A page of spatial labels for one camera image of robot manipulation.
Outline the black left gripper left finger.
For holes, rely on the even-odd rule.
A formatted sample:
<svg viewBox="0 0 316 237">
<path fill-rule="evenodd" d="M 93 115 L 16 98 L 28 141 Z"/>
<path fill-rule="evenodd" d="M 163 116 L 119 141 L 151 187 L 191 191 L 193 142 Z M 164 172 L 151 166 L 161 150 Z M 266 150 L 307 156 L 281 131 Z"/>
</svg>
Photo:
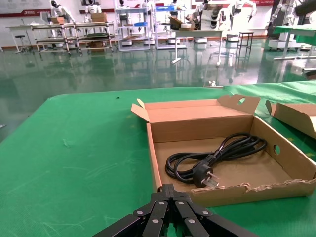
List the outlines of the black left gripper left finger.
<svg viewBox="0 0 316 237">
<path fill-rule="evenodd" d="M 148 204 L 101 230 L 96 237 L 166 237 L 169 226 L 169 208 L 172 184 L 151 195 Z"/>
</svg>

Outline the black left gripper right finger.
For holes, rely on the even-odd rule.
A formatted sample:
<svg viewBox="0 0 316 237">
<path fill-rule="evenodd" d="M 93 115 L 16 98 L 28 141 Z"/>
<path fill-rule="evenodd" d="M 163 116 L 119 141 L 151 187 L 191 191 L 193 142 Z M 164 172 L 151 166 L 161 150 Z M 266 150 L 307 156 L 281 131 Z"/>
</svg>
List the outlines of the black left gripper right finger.
<svg viewBox="0 0 316 237">
<path fill-rule="evenodd" d="M 186 192 L 176 191 L 170 185 L 170 200 L 175 229 L 182 228 L 188 237 L 255 237 L 247 229 L 192 202 Z"/>
</svg>

